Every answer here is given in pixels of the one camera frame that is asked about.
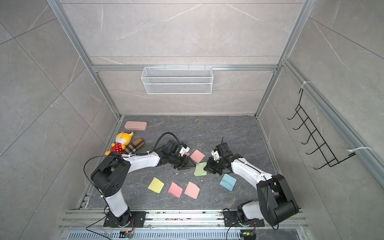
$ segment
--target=sticky note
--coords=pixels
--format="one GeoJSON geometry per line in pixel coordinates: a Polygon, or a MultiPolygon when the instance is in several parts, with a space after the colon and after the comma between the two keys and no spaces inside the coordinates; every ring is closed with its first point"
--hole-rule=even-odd
{"type": "Polygon", "coordinates": [[[177,185],[176,183],[172,182],[168,192],[170,194],[172,194],[173,196],[180,198],[181,193],[183,192],[183,189],[179,185],[177,185]]]}
{"type": "Polygon", "coordinates": [[[200,188],[196,184],[189,182],[184,193],[190,196],[191,198],[196,199],[197,195],[199,194],[199,191],[200,191],[200,188]]]}
{"type": "Polygon", "coordinates": [[[203,160],[203,158],[205,157],[204,154],[202,154],[199,150],[195,150],[192,155],[190,156],[192,158],[193,161],[199,163],[201,162],[201,160],[203,160]]]}
{"type": "Polygon", "coordinates": [[[160,193],[161,190],[163,189],[163,186],[164,186],[164,183],[154,177],[151,184],[148,186],[148,189],[154,192],[160,193]]]}
{"type": "Polygon", "coordinates": [[[207,171],[204,171],[204,167],[207,165],[207,162],[196,163],[195,173],[196,177],[205,176],[207,171]]]}
{"type": "Polygon", "coordinates": [[[235,186],[237,179],[234,177],[229,176],[228,174],[224,174],[223,179],[220,182],[220,185],[228,189],[229,191],[232,191],[233,187],[235,186]]]}

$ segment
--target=yellow plush toy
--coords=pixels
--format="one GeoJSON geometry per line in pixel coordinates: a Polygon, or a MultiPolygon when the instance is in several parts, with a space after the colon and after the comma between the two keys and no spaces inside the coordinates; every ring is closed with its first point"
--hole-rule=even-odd
{"type": "Polygon", "coordinates": [[[110,151],[105,152],[105,155],[110,154],[111,152],[118,152],[123,154],[123,150],[130,143],[133,132],[122,132],[116,136],[116,143],[112,143],[112,148],[110,151]]]}

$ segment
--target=red polka dot dress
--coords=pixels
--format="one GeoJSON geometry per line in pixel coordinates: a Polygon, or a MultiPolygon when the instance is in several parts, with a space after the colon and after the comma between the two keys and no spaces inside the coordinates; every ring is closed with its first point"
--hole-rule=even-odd
{"type": "Polygon", "coordinates": [[[115,146],[112,147],[111,149],[111,152],[118,152],[119,154],[122,154],[122,147],[121,147],[121,143],[116,143],[115,146]]]}

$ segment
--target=wire basket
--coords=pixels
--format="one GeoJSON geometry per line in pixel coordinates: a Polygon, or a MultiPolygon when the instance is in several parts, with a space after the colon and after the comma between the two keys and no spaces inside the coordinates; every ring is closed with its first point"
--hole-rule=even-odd
{"type": "Polygon", "coordinates": [[[211,67],[145,67],[141,75],[148,94],[211,93],[211,67]]]}

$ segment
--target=pink sticky note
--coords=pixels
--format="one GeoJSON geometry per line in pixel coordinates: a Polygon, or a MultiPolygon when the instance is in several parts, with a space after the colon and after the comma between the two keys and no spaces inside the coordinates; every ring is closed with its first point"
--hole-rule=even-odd
{"type": "Polygon", "coordinates": [[[177,185],[176,183],[172,182],[168,192],[170,194],[172,194],[173,196],[180,198],[181,193],[183,192],[183,189],[179,185],[177,185]]]}
{"type": "Polygon", "coordinates": [[[199,191],[200,191],[200,188],[196,184],[189,182],[184,193],[194,199],[197,199],[197,195],[199,194],[199,191]]]}
{"type": "Polygon", "coordinates": [[[192,158],[193,161],[199,163],[201,162],[201,160],[203,160],[203,158],[205,157],[204,154],[202,154],[199,150],[195,150],[192,155],[190,156],[192,158]]]}

